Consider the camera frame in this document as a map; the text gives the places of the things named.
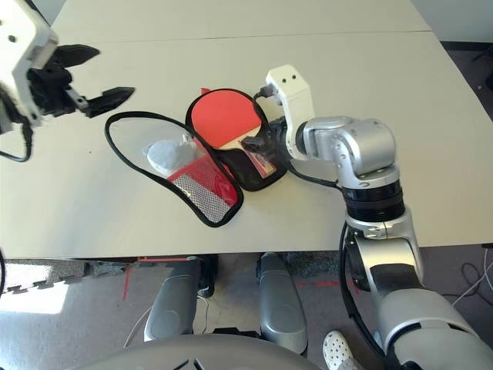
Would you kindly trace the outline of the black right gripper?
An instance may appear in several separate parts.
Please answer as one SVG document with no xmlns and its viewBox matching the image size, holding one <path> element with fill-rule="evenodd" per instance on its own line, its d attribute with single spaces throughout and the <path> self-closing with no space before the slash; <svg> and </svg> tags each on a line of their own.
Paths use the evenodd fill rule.
<svg viewBox="0 0 493 370">
<path fill-rule="evenodd" d="M 271 151 L 262 152 L 260 155 L 273 165 L 284 165 L 288 161 L 288 153 L 285 147 L 286 130 L 287 123 L 284 117 L 274 119 L 267 125 Z M 269 149 L 269 143 L 261 137 L 245 137 L 241 140 L 241 146 L 245 150 Z"/>
</svg>

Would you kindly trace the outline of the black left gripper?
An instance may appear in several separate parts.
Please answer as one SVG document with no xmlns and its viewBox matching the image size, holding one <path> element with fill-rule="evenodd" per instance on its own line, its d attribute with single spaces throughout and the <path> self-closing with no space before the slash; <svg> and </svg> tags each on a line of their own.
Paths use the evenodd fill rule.
<svg viewBox="0 0 493 370">
<path fill-rule="evenodd" d="M 131 97 L 134 87 L 116 87 L 86 102 L 71 87 L 68 68 L 80 66 L 98 54 L 99 50 L 89 45 L 62 45 L 42 68 L 28 71 L 30 92 L 42 116 L 62 116 L 78 109 L 93 118 L 118 108 Z"/>
</svg>

